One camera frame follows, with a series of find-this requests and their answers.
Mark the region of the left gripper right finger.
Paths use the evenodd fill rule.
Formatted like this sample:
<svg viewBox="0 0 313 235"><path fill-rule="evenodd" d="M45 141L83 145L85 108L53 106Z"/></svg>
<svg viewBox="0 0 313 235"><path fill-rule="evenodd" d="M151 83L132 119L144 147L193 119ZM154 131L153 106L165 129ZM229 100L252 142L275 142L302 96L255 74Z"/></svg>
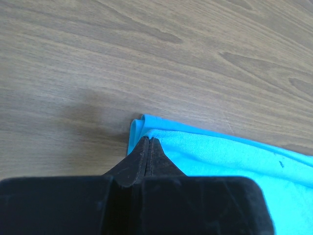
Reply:
<svg viewBox="0 0 313 235"><path fill-rule="evenodd" d="M186 176L164 153L159 139L149 140L145 176Z"/></svg>

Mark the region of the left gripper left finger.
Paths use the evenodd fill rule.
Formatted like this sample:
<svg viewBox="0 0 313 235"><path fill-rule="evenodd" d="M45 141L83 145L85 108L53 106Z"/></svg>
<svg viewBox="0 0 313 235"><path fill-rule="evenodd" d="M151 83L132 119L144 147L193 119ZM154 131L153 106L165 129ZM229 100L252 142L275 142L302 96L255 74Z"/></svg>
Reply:
<svg viewBox="0 0 313 235"><path fill-rule="evenodd" d="M142 137L133 151L104 176L112 176L122 187L132 186L145 175L148 150L149 138Z"/></svg>

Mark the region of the turquoise t shirt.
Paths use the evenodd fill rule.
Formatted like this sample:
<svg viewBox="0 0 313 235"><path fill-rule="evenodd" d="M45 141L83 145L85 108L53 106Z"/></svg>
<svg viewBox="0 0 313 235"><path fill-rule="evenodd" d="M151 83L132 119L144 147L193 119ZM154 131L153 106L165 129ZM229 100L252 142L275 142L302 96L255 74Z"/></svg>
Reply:
<svg viewBox="0 0 313 235"><path fill-rule="evenodd" d="M165 155L188 176L252 179L263 191L276 234L312 234L312 156L152 115L132 121L129 151L141 137L158 139Z"/></svg>

